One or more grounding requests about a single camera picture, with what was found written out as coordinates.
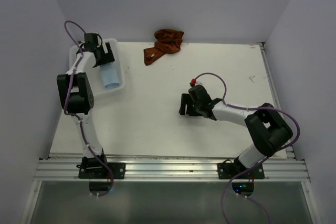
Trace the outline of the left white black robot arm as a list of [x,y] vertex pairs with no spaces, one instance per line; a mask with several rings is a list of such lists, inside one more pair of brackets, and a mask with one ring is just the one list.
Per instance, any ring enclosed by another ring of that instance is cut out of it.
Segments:
[[110,44],[105,44],[99,34],[85,33],[74,64],[65,74],[57,76],[64,114],[72,117],[81,136],[83,161],[80,168],[90,169],[97,178],[107,176],[109,165],[93,124],[91,110],[95,99],[87,73],[111,62],[114,62],[114,56]]

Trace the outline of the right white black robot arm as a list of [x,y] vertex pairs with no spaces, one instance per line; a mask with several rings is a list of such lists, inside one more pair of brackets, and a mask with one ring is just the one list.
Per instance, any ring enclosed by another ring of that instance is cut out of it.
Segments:
[[252,144],[234,160],[234,172],[246,178],[253,166],[272,157],[293,136],[292,129],[271,104],[247,108],[211,99],[202,85],[196,85],[181,95],[180,115],[202,116],[213,121],[225,121],[247,128]]

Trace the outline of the light blue towel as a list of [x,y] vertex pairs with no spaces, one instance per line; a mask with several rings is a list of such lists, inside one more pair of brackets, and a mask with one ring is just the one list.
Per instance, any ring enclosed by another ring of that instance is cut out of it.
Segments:
[[100,77],[105,89],[114,89],[120,86],[117,70],[113,63],[100,66]]

